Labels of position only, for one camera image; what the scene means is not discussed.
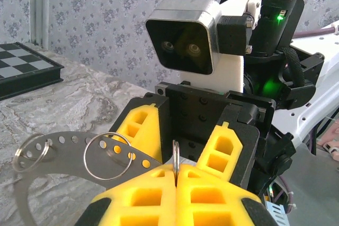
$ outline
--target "table surface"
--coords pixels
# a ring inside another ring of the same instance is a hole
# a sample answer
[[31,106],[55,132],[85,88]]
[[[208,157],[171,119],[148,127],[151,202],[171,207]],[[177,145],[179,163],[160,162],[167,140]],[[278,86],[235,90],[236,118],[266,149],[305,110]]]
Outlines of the table surface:
[[[1,226],[24,225],[12,193],[11,161],[26,138],[34,133],[108,131],[128,101],[147,92],[52,52],[28,46],[65,66],[61,71],[64,81],[0,102]],[[313,157],[302,147],[297,149],[294,161],[285,173],[298,207],[289,214],[290,225],[336,225],[339,165],[326,155]],[[181,163],[195,164],[183,158]],[[99,185],[66,175],[37,179],[32,186],[38,188],[30,192],[29,206],[41,226],[74,225],[92,198],[104,191]]]

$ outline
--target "black camera face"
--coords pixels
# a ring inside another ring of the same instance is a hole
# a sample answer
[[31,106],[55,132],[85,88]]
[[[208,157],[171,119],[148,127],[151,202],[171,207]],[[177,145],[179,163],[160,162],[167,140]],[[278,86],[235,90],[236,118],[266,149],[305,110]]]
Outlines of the black camera face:
[[212,73],[208,33],[202,24],[148,20],[146,28],[165,68],[204,75]]

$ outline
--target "chessboard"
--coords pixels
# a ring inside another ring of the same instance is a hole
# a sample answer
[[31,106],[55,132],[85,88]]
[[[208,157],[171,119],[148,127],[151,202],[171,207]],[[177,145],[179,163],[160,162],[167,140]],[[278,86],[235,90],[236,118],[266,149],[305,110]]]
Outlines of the chessboard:
[[0,101],[63,81],[62,68],[21,43],[0,44]]

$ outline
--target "marble countertop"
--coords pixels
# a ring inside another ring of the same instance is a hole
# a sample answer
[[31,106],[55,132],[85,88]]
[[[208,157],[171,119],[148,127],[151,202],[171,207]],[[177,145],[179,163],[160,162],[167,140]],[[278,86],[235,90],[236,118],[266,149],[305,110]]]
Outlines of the marble countertop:
[[[62,83],[0,102],[0,225],[24,225],[12,193],[11,161],[16,149],[34,133],[108,131],[128,101],[147,91],[52,52],[28,45],[62,64]],[[104,188],[73,176],[38,179],[29,205],[38,225],[72,225]]]

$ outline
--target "curved metal bracket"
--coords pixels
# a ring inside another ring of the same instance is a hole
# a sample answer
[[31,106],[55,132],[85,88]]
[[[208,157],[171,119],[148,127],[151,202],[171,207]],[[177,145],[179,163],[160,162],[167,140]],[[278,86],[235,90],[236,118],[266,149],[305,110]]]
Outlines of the curved metal bracket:
[[[129,169],[119,178],[109,181],[103,181],[91,176],[83,164],[83,154],[87,143],[96,136],[88,132],[58,132],[39,137],[28,144],[22,151],[17,160],[17,167],[28,168],[41,155],[46,141],[49,142],[52,149],[49,149],[41,162],[29,172],[24,172],[21,179],[13,184],[15,201],[19,214],[28,226],[37,226],[28,206],[28,190],[33,181],[38,177],[48,174],[66,174],[80,177],[106,189],[113,188],[132,178],[135,178],[151,169],[161,165],[154,158],[143,152],[128,146],[120,141],[107,137],[100,137],[94,142],[97,146],[91,146],[87,151],[88,168],[96,176],[109,178],[120,174],[128,165],[129,155],[134,154],[133,161]],[[148,168],[143,166],[143,161],[148,161]]]

